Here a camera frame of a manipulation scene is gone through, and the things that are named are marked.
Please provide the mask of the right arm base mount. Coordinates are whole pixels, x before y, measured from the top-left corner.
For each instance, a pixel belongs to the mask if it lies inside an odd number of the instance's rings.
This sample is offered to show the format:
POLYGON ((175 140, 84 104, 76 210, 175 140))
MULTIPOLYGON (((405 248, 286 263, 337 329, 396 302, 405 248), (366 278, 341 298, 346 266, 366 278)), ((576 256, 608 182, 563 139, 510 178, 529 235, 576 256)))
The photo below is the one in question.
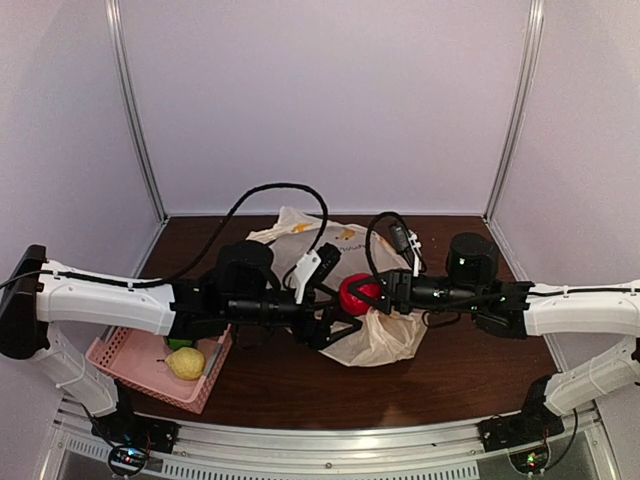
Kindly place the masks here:
POLYGON ((544 406, 550 379, 544 376, 530 385, 519 412, 477 424, 484 451, 509 450, 511 465, 524 475, 541 474, 551 465, 549 439, 565 431, 562 418, 544 406))

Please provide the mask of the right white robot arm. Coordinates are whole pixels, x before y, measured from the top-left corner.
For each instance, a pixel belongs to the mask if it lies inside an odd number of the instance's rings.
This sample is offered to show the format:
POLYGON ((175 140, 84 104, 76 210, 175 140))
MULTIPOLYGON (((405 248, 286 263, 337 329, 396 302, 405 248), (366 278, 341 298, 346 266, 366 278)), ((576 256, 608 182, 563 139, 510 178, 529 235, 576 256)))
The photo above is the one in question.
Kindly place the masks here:
POLYGON ((555 333, 605 333, 621 341, 566 372, 535 381, 513 419, 519 440, 535 440, 576 407, 639 380, 639 283, 551 286, 496 278, 498 248, 475 233, 453 237, 446 273, 417 267, 371 272, 347 291, 384 313, 468 314, 476 326, 499 338, 527 339, 555 333))

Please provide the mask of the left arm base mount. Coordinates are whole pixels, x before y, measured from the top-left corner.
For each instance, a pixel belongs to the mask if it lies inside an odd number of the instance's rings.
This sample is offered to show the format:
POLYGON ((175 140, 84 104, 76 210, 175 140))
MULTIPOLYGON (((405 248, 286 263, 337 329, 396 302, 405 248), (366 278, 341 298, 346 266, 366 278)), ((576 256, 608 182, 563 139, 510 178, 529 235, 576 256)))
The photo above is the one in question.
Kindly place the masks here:
POLYGON ((107 465, 121 479, 130 479, 147 465, 152 452, 171 454, 179 431, 174 421, 152 418, 134 412, 129 389, 115 381, 116 410, 97 417, 85 409, 91 433, 110 448, 107 465))

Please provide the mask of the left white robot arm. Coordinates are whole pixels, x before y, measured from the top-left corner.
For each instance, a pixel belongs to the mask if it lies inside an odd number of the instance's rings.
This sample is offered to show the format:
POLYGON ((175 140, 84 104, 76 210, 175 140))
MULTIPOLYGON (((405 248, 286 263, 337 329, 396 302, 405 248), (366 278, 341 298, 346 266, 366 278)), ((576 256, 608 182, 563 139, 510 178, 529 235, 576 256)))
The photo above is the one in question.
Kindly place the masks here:
POLYGON ((323 350, 358 332, 361 321, 340 305, 324 280, 341 253, 329 243, 302 256, 282 287, 269 246, 244 240, 223 247, 216 265, 196 280, 136 280, 68 268, 31 245, 2 283, 1 353, 43 362, 46 375, 74 396, 123 444, 144 433, 122 387, 88 366, 64 343, 56 322, 125 327, 172 340, 198 341, 231 326, 287 328, 294 339, 323 350))

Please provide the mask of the yellow fruit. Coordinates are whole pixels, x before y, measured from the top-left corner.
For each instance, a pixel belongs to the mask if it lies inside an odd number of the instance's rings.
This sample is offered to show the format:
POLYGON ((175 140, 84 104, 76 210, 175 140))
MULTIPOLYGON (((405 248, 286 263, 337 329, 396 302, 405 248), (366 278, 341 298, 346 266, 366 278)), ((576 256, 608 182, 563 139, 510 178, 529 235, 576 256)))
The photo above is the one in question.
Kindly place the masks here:
POLYGON ((164 359, 164 363, 180 380, 197 381, 206 367, 206 356, 197 349, 183 347, 164 359))

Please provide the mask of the green fruit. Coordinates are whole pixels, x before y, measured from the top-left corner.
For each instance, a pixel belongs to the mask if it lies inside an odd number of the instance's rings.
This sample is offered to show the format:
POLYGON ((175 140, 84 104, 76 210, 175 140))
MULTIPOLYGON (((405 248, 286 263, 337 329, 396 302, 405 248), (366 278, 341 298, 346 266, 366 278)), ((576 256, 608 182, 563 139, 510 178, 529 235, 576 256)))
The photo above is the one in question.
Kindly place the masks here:
POLYGON ((196 345, 195 341, 187 340, 187 339, 174 339, 174 338, 165 337, 164 341, 166 346, 171 351, 177 351, 182 348, 193 348, 196 345))

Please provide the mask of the red fruit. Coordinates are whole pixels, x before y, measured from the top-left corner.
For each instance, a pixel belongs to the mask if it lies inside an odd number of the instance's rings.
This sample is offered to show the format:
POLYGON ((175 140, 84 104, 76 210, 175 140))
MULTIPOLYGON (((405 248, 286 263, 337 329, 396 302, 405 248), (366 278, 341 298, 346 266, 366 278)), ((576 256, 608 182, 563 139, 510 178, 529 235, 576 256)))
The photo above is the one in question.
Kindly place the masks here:
POLYGON ((341 308, 349 315, 361 316, 365 315, 371 301, 378 301, 382 296, 380 286, 373 280, 373 277, 367 273, 358 273, 344 278, 339 287, 339 300, 341 308), (352 294, 349 287, 363 281, 357 290, 359 296, 352 294))

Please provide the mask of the beige plastic bag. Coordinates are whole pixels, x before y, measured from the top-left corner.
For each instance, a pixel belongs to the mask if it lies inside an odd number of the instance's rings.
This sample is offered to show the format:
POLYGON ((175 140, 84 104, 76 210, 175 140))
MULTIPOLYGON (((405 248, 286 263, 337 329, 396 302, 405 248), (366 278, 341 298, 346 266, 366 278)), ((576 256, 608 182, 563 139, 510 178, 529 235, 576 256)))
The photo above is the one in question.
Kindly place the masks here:
MULTIPOLYGON (((286 271, 308 250, 321 226, 321 219, 293 207, 283 207, 275 224, 249 233, 249 240, 270 246, 274 252, 272 270, 282 278, 286 271)), ((368 274, 365 256, 366 227, 363 223, 341 223, 330 220, 321 237, 322 245, 330 243, 341 252, 337 266, 324 284, 337 290, 348 277, 368 274)), ((379 367, 415 356, 427 332, 421 311, 387 315, 373 308, 358 319, 359 331, 321 350, 326 357, 347 367, 379 367)))

